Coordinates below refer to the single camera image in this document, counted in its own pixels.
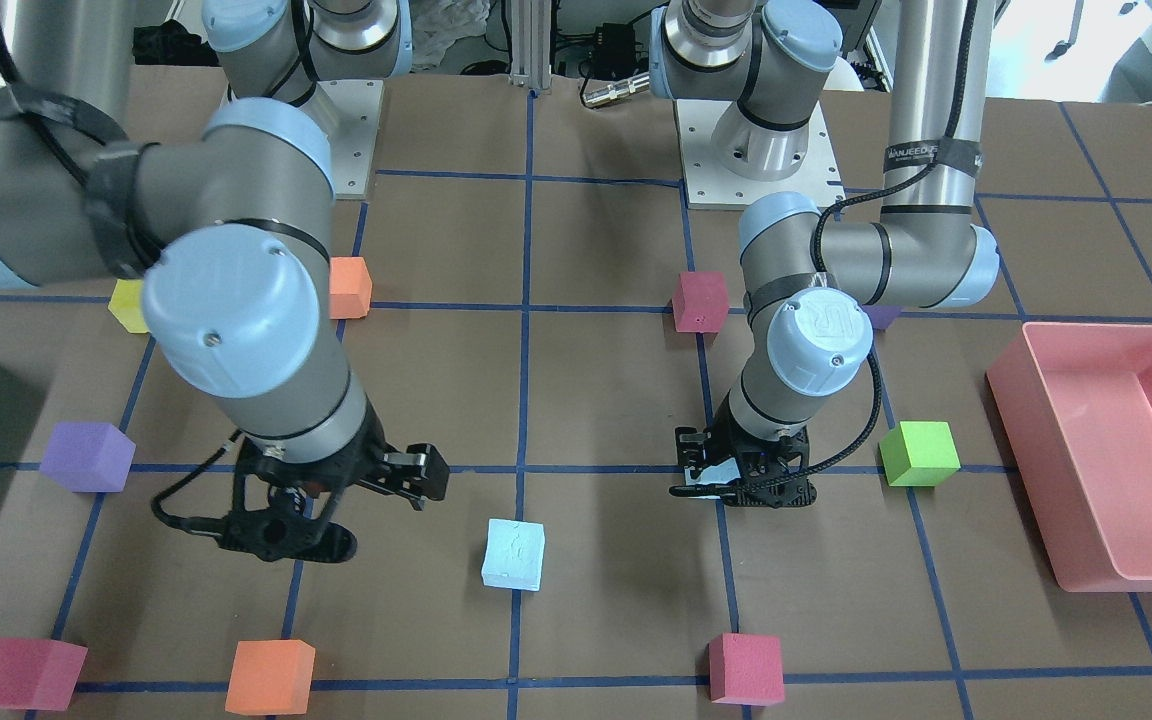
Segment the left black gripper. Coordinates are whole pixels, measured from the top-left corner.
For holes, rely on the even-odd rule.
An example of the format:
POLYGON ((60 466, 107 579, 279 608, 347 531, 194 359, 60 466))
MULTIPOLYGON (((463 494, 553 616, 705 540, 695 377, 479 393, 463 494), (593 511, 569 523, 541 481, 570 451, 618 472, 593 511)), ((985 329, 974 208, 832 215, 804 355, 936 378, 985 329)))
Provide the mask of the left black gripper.
POLYGON ((791 433, 774 430, 772 439, 750 433, 742 427, 737 410, 746 410, 745 400, 736 395, 723 397, 717 410, 717 418, 708 430, 694 427, 675 429, 675 447, 679 465, 687 469, 721 464, 727 457, 735 457, 741 478, 726 483, 700 482, 672 486, 670 495, 680 498, 718 498, 728 507, 745 509, 803 509, 817 501, 817 488, 808 479, 773 484, 761 487, 745 480, 780 479, 785 475, 799 473, 812 465, 810 441, 806 429, 791 433))

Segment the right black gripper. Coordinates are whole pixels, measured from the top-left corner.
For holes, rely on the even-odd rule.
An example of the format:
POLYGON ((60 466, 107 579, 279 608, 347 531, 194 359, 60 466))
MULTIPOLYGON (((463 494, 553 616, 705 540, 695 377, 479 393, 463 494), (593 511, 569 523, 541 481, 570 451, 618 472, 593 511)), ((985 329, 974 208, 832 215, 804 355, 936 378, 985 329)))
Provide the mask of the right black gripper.
MULTIPOLYGON (((236 478, 255 477, 271 491, 300 492, 319 498, 351 486, 380 495, 404 498, 415 511, 429 501, 444 501, 450 468, 435 445, 408 445, 404 450, 387 444, 374 407, 366 414, 346 446, 311 462, 288 462, 260 450, 251 439, 238 448, 236 478)), ((248 553, 265 562, 301 560, 338 564, 356 555, 358 541, 334 521, 291 515, 236 515, 223 521, 217 538, 221 550, 248 553)))

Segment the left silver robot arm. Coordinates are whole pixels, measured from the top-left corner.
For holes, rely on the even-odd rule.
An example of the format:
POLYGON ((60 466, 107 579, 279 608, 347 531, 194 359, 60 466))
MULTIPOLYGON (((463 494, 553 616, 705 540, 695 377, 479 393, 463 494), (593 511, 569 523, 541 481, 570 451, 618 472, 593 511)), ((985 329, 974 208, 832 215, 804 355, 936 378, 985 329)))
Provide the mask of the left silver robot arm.
MULTIPOLYGON (((808 423, 867 366, 882 391, 867 305, 970 306, 996 282, 996 240, 972 222, 983 162, 992 1, 905 1, 882 188, 818 209, 804 194, 751 202, 738 263, 753 351, 708 429, 676 430, 685 480, 672 497, 806 507, 812 477, 873 432, 809 462, 808 423)), ((840 56, 838 20, 814 1, 670 1, 652 13, 649 76, 670 100, 730 103, 723 150, 750 174, 756 141, 799 145, 840 56)))

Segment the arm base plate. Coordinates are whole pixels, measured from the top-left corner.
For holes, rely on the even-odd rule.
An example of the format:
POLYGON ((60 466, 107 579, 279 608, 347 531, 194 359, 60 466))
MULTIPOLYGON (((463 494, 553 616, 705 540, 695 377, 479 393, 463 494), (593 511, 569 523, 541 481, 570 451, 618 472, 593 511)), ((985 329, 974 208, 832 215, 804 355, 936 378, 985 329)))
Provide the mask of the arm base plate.
POLYGON ((298 106, 273 97, 234 97, 212 114, 202 136, 228 127, 268 135, 314 162, 335 199, 365 200, 382 94, 379 79, 335 79, 317 83, 298 106))
POLYGON ((727 101, 680 99, 675 115, 689 209, 741 210, 783 191, 827 209, 846 196, 820 105, 791 131, 756 126, 727 101))

